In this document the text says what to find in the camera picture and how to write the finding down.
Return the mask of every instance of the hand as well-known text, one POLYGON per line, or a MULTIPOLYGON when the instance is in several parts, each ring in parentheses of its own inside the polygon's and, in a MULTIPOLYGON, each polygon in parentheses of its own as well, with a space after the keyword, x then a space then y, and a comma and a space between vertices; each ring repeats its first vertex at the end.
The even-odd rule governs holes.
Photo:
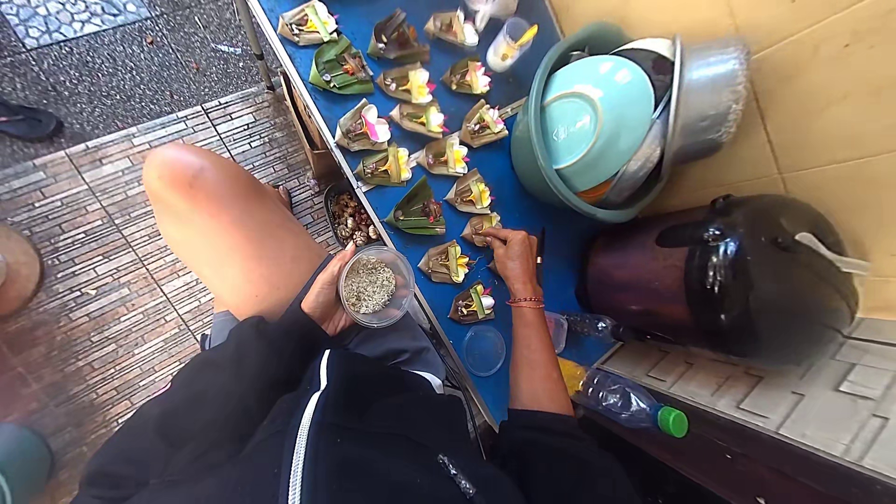
POLYGON ((349 243, 349 246, 336 254, 336 257, 317 275, 311 284, 311 290, 302 300, 302 311, 330 336, 339 334, 355 323, 355 319, 346 313, 339 299, 342 268, 354 255, 355 244, 349 243))
POLYGON ((526 231, 488 228, 482 231, 488 245, 495 251, 498 273, 507 284, 512 298, 540 298, 543 296, 535 273, 538 239, 526 231))

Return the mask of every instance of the stacked dishes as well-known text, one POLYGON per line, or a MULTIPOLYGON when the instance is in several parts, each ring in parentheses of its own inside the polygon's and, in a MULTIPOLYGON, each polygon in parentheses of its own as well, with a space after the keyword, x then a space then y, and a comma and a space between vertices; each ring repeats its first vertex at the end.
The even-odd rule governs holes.
POLYGON ((739 39, 683 47, 620 35, 597 23, 552 48, 529 96, 540 107, 527 102, 511 143, 527 190, 603 222, 632 219, 673 166, 716 152, 746 96, 739 39))

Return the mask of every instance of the blue table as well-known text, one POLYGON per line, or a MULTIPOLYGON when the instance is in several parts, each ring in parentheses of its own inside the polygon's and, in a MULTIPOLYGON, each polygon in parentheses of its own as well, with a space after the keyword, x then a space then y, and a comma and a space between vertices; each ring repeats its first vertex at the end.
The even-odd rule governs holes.
MULTIPOLYGON (((338 22, 342 33, 351 40, 356 48, 365 52, 374 24, 395 8, 400 7, 407 12, 408 21, 418 28, 421 38, 425 38, 423 26, 432 13, 451 11, 459 5, 457 0, 324 1, 331 13, 339 15, 338 22)), ((262 25, 264 34, 274 47, 278 59, 299 88, 299 93, 314 115, 314 120, 322 132, 328 135, 334 156, 349 180, 355 187, 358 187, 358 181, 352 171, 358 166, 361 158, 370 152, 349 152, 336 146, 332 140, 336 124, 346 112, 358 104, 361 98, 367 98, 368 101, 374 103, 379 108, 381 116, 386 116, 398 104, 398 101, 387 96, 379 87, 372 95, 339 95, 306 84, 317 46, 300 47, 277 35, 274 28, 277 26, 281 13, 295 8, 300 3, 300 0, 249 0, 248 2, 253 15, 262 25)), ((541 58, 560 40, 553 15, 545 0, 520 0, 517 15, 529 22, 538 23, 538 36, 530 49, 521 56, 510 71, 492 75, 492 91, 486 96, 486 100, 493 106, 503 107, 524 98, 529 92, 530 82, 541 58)), ((451 64, 472 54, 473 51, 485 61, 488 45, 500 30, 502 23, 492 20, 481 34, 479 46, 471 50, 459 48, 440 39, 428 41, 431 47, 431 60, 425 67, 430 72, 431 81, 438 84, 434 95, 442 107, 442 112, 447 116, 445 125, 451 131, 460 129, 463 117, 479 100, 479 97, 450 91, 440 79, 451 64)), ((366 59, 375 75, 400 65, 385 59, 376 60, 369 56, 366 59)), ((514 118, 508 121, 511 131, 513 122, 514 118)), ((405 131, 393 124, 392 140, 399 146, 408 148, 410 152, 416 152, 433 139, 405 131)), ((511 165, 510 137, 477 149, 470 149, 469 157, 470 168, 479 168, 479 172, 491 187, 492 195, 495 198, 492 209, 501 215, 501 222, 505 227, 527 230, 536 235, 542 227, 547 229, 544 265, 547 309, 555 312, 580 311, 581 308, 573 290, 581 270, 584 253, 599 225, 572 210, 563 210, 542 204, 526 193, 511 165)), ((388 216, 401 197, 424 175, 428 176, 429 184, 433 188, 436 198, 444 197, 457 180, 453 177, 429 174, 426 169, 419 166, 413 170, 413 179, 407 187, 374 187, 365 193, 358 191, 362 203, 371 212, 371 215, 376 215, 379 220, 388 216)), ((467 376, 465 378, 472 384, 474 396, 478 402, 484 403, 480 404, 480 407, 485 406, 484 413, 487 419, 493 426, 496 426, 507 415, 512 346, 511 310, 504 302, 509 299, 509 295, 501 279, 486 268, 491 261, 491 251, 487 248, 477 248, 461 239, 461 231, 467 220, 473 215, 461 213, 449 204, 444 204, 443 209, 447 222, 447 233, 443 237, 411 235, 395 230, 388 225, 382 226, 381 229, 385 231, 383 237, 387 244, 404 254, 412 265, 416 265, 431 247, 451 239, 457 239, 467 255, 478 259, 475 270, 467 275, 463 286, 466 287, 476 280, 481 280, 486 287, 495 288, 494 295, 497 301, 495 319, 482 324, 495 327, 504 336, 507 343, 507 359, 501 369, 489 377, 467 376)), ((452 300, 463 287, 432 282, 419 270, 417 270, 417 285, 418 300, 421 305, 428 312, 440 334, 450 342, 463 361, 461 344, 472 326, 464 326, 448 318, 452 300)), ((591 365, 607 352, 610 346, 593 340, 570 339, 561 355, 579 363, 591 365)))

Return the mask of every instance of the table leg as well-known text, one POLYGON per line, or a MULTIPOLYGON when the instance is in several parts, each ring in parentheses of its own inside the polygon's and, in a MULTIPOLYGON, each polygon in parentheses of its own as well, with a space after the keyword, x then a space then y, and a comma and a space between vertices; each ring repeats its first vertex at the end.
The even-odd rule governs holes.
POLYGON ((255 33, 255 26, 252 24, 252 13, 249 12, 249 4, 246 3, 246 0, 234 0, 234 3, 237 5, 237 15, 239 16, 239 20, 243 23, 243 30, 246 31, 246 36, 249 38, 249 47, 252 49, 255 61, 258 62, 258 72, 262 75, 264 87, 267 88, 268 91, 274 91, 274 84, 271 81, 271 73, 268 71, 267 62, 264 61, 262 44, 259 43, 258 34, 255 33))

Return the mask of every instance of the seed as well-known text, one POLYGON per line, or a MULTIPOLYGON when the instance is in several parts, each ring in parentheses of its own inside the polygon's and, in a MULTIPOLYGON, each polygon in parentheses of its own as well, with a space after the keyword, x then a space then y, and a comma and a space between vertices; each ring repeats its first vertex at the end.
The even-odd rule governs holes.
POLYGON ((375 313, 389 304, 395 294, 395 274, 383 261, 361 256, 345 273, 342 296, 355 313, 375 313))

